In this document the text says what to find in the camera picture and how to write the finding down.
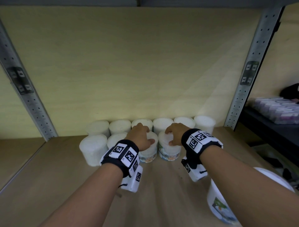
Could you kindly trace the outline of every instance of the plywood wall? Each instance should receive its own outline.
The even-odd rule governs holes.
[[[0,105],[0,139],[41,137],[1,66]]]
[[[299,3],[285,8],[250,97],[278,96],[295,83],[299,83]]]
[[[223,125],[260,13],[0,7],[59,136],[97,119],[206,114]]]

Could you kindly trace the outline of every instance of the white cylindrical container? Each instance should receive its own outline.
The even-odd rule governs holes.
[[[105,120],[91,122],[87,125],[86,132],[89,136],[104,134],[107,138],[109,138],[109,122]]]
[[[107,141],[108,149],[110,150],[111,148],[113,148],[117,144],[117,142],[123,140],[127,136],[127,134],[127,132],[123,132],[113,134],[112,136],[110,136],[110,138]]]
[[[159,135],[160,132],[165,131],[173,122],[170,118],[157,118],[153,121],[154,133]]]
[[[190,117],[176,117],[173,120],[175,123],[182,123],[183,125],[186,125],[189,128],[194,128],[195,127],[195,120],[193,120]]]
[[[282,186],[286,187],[287,189],[291,190],[292,192],[295,192],[293,187],[279,175],[263,168],[255,167],[255,169],[271,178],[272,180],[276,181],[277,183],[281,184]],[[232,225],[236,225],[239,223],[213,180],[211,180],[207,201],[212,213],[221,221],[226,224]]]
[[[88,165],[99,166],[102,156],[108,151],[107,137],[103,134],[87,136],[81,141],[79,148]]]
[[[196,116],[194,117],[196,122],[195,128],[206,131],[212,134],[216,121],[209,116]]]
[[[137,119],[132,122],[132,128],[137,125],[138,123],[141,123],[143,126],[149,127],[149,130],[152,131],[152,121],[150,119]]]
[[[138,153],[139,159],[142,162],[149,163],[152,162],[157,157],[157,148],[158,148],[158,136],[154,132],[147,133],[147,139],[154,139],[155,143],[152,144],[145,151],[140,151]]]
[[[167,161],[174,161],[180,156],[181,146],[169,146],[169,142],[173,140],[173,134],[165,134],[165,131],[159,133],[158,136],[158,152],[159,156]]]
[[[127,119],[119,119],[112,121],[109,125],[111,135],[122,132],[129,132],[131,130],[131,122]]]

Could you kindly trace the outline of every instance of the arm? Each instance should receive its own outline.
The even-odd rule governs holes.
[[[190,128],[172,124],[170,145],[182,145],[181,138]],[[234,158],[218,146],[209,146],[199,156],[226,202],[243,227],[296,226],[299,223],[299,197]]]
[[[139,151],[144,151],[155,142],[147,139],[149,131],[147,126],[139,123],[125,139],[132,141]],[[123,174],[117,165],[103,164],[40,227],[102,226]]]

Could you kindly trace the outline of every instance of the person's left arm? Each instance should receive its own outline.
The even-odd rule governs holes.
[[[143,151],[155,142],[147,139],[147,132],[149,128],[139,123],[126,139]],[[118,166],[103,164],[40,227],[101,227],[122,179]]]

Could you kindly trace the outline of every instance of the wrist-mounted device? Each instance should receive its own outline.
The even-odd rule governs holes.
[[[223,148],[223,143],[217,138],[197,128],[186,131],[182,136],[181,143],[186,149],[186,156],[181,162],[194,182],[208,174],[199,159],[203,151],[211,145]]]
[[[120,140],[103,155],[100,165],[112,163],[123,171],[122,189],[137,192],[143,168],[139,165],[139,149],[130,140]]]

